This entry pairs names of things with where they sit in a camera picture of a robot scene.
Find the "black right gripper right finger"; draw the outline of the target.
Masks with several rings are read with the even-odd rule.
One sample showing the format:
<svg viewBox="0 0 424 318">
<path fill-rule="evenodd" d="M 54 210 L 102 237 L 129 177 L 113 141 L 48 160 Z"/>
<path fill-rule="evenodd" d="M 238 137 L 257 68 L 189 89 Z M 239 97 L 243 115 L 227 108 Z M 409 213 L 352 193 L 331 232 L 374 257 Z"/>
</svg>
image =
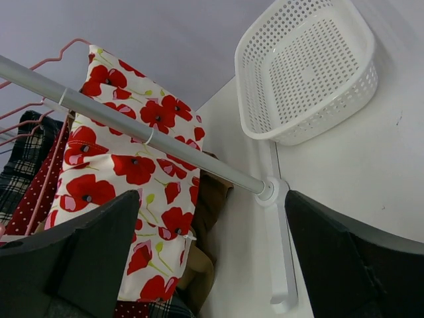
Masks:
<svg viewBox="0 0 424 318">
<path fill-rule="evenodd" d="M 422 317 L 423 243 L 288 192 L 286 215 L 315 317 Z"/>
</svg>

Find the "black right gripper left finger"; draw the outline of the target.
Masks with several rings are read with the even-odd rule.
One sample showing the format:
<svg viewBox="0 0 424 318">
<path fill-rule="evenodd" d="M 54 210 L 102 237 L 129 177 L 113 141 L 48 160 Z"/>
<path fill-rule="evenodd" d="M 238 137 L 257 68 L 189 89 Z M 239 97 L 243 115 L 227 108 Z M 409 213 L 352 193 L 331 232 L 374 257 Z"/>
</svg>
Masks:
<svg viewBox="0 0 424 318">
<path fill-rule="evenodd" d="M 137 191 L 1 247 L 2 317 L 112 317 L 140 207 Z"/>
</svg>

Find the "red polka dot skirt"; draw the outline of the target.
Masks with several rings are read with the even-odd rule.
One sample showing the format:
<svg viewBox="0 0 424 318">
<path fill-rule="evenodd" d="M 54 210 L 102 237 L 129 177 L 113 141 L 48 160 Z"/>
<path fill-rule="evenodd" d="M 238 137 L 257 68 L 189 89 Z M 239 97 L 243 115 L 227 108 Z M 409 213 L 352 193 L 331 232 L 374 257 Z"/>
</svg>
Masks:
<svg viewBox="0 0 424 318">
<path fill-rule="evenodd" d="M 19 201 L 11 220 L 6 226 L 6 235 L 24 235 L 33 215 L 35 217 L 30 230 L 31 235 L 37 230 L 39 224 L 44 224 L 58 187 L 68 138 L 69 128 L 65 129 L 61 139 L 59 139 L 59 136 L 55 138 L 46 159 L 27 187 L 23 198 Z"/>
</svg>

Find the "red poppy print skirt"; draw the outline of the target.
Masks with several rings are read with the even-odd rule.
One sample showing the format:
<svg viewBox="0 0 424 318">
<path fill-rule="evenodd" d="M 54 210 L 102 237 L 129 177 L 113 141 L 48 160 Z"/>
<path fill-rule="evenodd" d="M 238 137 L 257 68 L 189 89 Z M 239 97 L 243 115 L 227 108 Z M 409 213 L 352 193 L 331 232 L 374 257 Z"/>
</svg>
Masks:
<svg viewBox="0 0 424 318">
<path fill-rule="evenodd" d="M 98 46 L 89 48 L 82 93 L 116 113 L 200 150 L 201 117 L 182 100 Z M 166 301 L 183 275 L 199 169 L 83 115 L 76 115 L 45 227 L 50 229 L 128 191 L 140 196 L 119 290 L 122 301 Z"/>
</svg>

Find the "pink wire hanger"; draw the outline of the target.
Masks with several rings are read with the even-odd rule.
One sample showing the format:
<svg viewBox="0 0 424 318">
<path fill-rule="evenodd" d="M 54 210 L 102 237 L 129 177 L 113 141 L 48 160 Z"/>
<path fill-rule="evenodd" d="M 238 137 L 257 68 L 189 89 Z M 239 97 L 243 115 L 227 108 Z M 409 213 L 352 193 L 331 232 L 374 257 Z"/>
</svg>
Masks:
<svg viewBox="0 0 424 318">
<path fill-rule="evenodd" d="M 2 38 L 1 55 L 58 83 L 79 89 L 87 75 L 89 45 L 90 42 L 82 38 Z"/>
<path fill-rule="evenodd" d="M 1 224 L 6 235 L 33 234 L 48 216 L 68 141 L 69 122 L 23 113 L 11 155 L 1 168 Z"/>
</svg>

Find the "brown tan skirt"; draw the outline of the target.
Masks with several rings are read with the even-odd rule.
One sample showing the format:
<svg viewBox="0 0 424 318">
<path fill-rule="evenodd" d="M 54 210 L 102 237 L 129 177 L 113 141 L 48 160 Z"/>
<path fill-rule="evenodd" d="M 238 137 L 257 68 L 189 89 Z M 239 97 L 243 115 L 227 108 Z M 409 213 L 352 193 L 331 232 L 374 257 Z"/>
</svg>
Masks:
<svg viewBox="0 0 424 318">
<path fill-rule="evenodd" d="M 224 209 L 234 185 L 205 170 L 200 171 L 199 190 L 191 230 L 197 240 L 191 244 L 178 294 L 194 315 L 198 315 L 215 280 L 216 257 L 209 234 Z"/>
</svg>

